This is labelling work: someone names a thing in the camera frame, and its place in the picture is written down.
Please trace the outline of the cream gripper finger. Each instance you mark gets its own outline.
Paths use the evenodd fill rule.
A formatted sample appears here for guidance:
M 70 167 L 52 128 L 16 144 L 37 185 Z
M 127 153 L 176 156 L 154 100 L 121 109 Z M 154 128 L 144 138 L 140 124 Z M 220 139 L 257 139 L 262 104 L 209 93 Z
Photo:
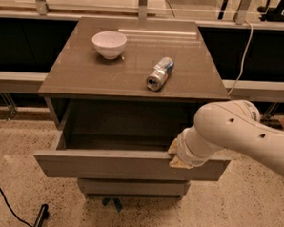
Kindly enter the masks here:
M 193 167 L 192 165 L 187 165 L 181 161 L 177 155 L 169 162 L 169 166 L 170 168 L 180 168 L 186 170 L 190 170 Z
M 169 155 L 177 155 L 177 139 L 174 139 L 168 149 Z

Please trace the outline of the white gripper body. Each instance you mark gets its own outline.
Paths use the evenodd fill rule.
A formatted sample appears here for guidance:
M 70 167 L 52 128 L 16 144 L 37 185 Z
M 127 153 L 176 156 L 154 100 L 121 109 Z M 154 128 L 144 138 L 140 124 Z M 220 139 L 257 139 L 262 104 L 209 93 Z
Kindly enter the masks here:
M 187 168 L 204 165 L 211 156 L 221 150 L 220 146 L 206 141 L 195 127 L 184 129 L 177 137 L 178 160 Z

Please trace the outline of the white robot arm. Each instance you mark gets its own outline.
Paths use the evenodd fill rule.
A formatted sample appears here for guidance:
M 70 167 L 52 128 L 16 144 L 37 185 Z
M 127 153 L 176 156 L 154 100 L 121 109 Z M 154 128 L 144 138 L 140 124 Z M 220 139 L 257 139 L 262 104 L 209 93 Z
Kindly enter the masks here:
M 284 132 L 261 124 L 258 109 L 249 101 L 221 101 L 199 108 L 193 125 L 172 142 L 169 165 L 196 168 L 221 149 L 240 152 L 284 176 Z

